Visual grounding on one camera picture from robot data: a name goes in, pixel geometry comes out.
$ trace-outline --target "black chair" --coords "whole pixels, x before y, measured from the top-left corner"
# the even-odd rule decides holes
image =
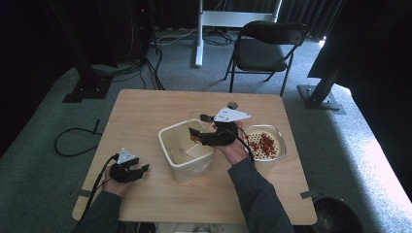
[[[293,52],[303,44],[307,35],[308,28],[301,23],[247,23],[240,30],[224,75],[226,80],[227,74],[231,73],[229,92],[233,89],[235,73],[270,74],[265,80],[267,82],[276,72],[286,71],[280,92],[282,96],[292,66]],[[284,55],[281,45],[290,45],[292,48]]]

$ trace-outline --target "chair leg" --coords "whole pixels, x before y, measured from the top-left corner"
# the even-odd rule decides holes
[[[286,74],[285,74],[285,77],[284,77],[284,82],[283,82],[282,88],[281,88],[281,93],[279,94],[281,97],[282,97],[283,92],[284,92],[284,90],[285,90],[286,82],[288,81],[289,70],[290,70],[291,67],[292,67],[292,62],[293,62],[293,53],[291,54],[291,58],[289,59],[288,68],[286,69]]]
[[[284,92],[284,90],[285,90],[285,86],[286,86],[286,82],[287,82],[287,80],[288,80],[289,70],[290,70],[290,69],[291,69],[291,66],[288,66],[288,69],[286,70],[286,74],[285,74],[285,77],[284,77],[284,82],[283,82],[283,84],[282,84],[281,93],[279,94],[281,97],[282,97],[283,92]]]
[[[229,89],[229,93],[232,92],[233,90],[233,81],[234,81],[234,70],[236,69],[236,64],[234,63],[234,60],[231,62],[232,65],[232,71],[230,74],[230,89]]]
[[[224,79],[223,80],[226,80],[227,74],[229,73],[230,65],[232,64],[232,62],[233,62],[233,54],[230,57],[230,61],[229,61],[229,64],[227,65],[226,74],[224,74]]]
[[[272,76],[275,74],[276,72],[273,72],[272,74],[270,74],[270,76],[269,77],[267,77],[267,79],[266,80],[264,80],[265,82],[268,82],[269,80],[270,80],[270,78],[272,78]]]

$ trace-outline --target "dark wall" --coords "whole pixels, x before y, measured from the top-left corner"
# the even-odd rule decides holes
[[[348,0],[309,73],[351,89],[410,199],[411,24],[410,1]]]
[[[42,1],[0,3],[0,156],[71,66]]]

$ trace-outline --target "white triangular marker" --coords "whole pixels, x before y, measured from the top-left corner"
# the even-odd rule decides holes
[[[136,156],[131,154],[125,149],[121,149],[120,154],[119,154],[119,159],[118,159],[118,164],[122,164],[124,162],[130,161],[134,159]]]
[[[237,110],[232,110],[230,108],[223,107],[217,115],[214,117],[214,121],[217,122],[232,122],[239,119],[251,117],[248,113],[243,113]]]

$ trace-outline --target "human hand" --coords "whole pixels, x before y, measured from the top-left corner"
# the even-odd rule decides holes
[[[241,121],[235,121],[235,123],[238,128],[243,128],[243,123]],[[238,136],[244,141],[244,135],[240,129],[238,130]],[[245,146],[237,139],[230,145],[216,146],[214,148],[220,150],[232,166],[249,157],[245,150]]]
[[[111,166],[106,167],[106,169],[104,171],[105,179],[103,181],[102,189],[104,191],[116,194],[117,196],[122,198],[126,194],[127,190],[133,186],[134,182],[118,183],[117,181],[112,180],[110,178],[110,169],[111,168],[112,168]]]

